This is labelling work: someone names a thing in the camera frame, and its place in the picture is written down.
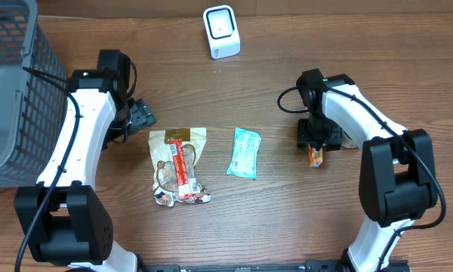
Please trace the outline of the green lid jar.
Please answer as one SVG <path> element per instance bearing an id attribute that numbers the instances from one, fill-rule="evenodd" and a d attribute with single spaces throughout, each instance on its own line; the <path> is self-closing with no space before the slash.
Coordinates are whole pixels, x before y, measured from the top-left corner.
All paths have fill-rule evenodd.
<path id="1" fill-rule="evenodd" d="M 347 148 L 347 149 L 354 149 L 354 148 L 358 147 L 358 145 L 354 142 L 354 140 L 352 140 L 350 138 L 350 136 L 344 130 L 342 130 L 341 135 L 342 135 L 342 142 L 341 142 L 342 147 Z"/>

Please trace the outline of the orange small carton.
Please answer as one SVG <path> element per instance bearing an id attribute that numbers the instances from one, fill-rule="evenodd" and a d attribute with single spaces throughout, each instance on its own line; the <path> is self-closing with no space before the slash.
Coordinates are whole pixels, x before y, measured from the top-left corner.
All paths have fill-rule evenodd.
<path id="1" fill-rule="evenodd" d="M 319 167 L 323 163 L 323 151 L 317 150 L 314 147 L 308 148 L 308 163 L 309 167 Z"/>

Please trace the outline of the red snack bar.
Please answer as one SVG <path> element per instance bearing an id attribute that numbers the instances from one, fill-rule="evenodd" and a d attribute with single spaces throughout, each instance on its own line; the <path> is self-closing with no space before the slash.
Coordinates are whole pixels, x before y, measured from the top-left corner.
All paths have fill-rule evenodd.
<path id="1" fill-rule="evenodd" d="M 196 152 L 191 144 L 184 144 L 181 139 L 168 142 L 177 176 L 178 196 L 182 200 L 189 199 L 200 192 L 194 172 Z"/>

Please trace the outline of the beige cookie bag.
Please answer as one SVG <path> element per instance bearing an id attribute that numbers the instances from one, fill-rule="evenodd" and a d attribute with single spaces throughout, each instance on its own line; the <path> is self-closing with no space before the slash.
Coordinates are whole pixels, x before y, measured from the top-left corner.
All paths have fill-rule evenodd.
<path id="1" fill-rule="evenodd" d="M 196 164 L 207 141 L 205 128 L 176 128 L 149 133 L 153 196 L 157 204 L 207 203 L 209 191 L 199 183 Z"/>

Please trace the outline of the teal snack packet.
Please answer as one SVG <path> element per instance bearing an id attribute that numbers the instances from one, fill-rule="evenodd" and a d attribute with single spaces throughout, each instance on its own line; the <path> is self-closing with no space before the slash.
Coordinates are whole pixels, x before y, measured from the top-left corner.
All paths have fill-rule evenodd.
<path id="1" fill-rule="evenodd" d="M 227 175 L 240 178 L 257 178 L 257 154 L 261 136 L 257 132 L 237 127 L 233 138 L 233 154 Z"/>

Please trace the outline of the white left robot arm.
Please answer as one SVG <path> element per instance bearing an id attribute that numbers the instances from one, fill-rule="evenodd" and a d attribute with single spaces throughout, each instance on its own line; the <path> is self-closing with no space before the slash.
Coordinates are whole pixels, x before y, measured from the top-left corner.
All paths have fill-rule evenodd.
<path id="1" fill-rule="evenodd" d="M 67 97 L 54 152 L 35 185 L 20 187 L 14 208 L 24 232 L 15 270 L 29 250 L 37 262 L 69 271 L 145 271 L 139 254 L 114 239 L 112 219 L 95 191 L 97 166 L 109 143 L 123 144 L 156 119 L 134 99 L 137 68 L 118 49 L 102 50 L 94 70 L 68 79 L 27 72 Z"/>

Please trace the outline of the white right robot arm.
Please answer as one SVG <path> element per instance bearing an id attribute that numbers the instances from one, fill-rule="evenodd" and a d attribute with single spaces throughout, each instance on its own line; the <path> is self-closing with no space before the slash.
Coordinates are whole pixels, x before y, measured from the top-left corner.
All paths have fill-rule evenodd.
<path id="1" fill-rule="evenodd" d="M 362 153 L 359 201 L 365 213 L 354 242 L 338 261 L 308 261 L 308 271 L 407 271 L 407 261 L 392 261 L 397 242 L 426 210 L 445 199 L 436 180 L 431 137 L 386 117 L 361 94 L 347 75 L 324 77 L 302 72 L 295 90 L 307 118 L 300 119 L 297 146 L 314 159 L 323 151 L 357 147 Z"/>

